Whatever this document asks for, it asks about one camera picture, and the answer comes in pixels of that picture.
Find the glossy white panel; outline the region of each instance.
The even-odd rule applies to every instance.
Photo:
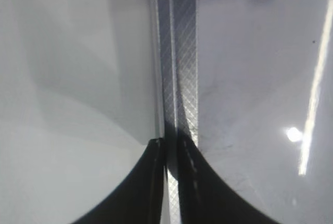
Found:
[[[156,137],[149,0],[0,0],[0,223],[70,223]]]
[[[199,0],[199,147],[282,223],[333,221],[332,9]]]

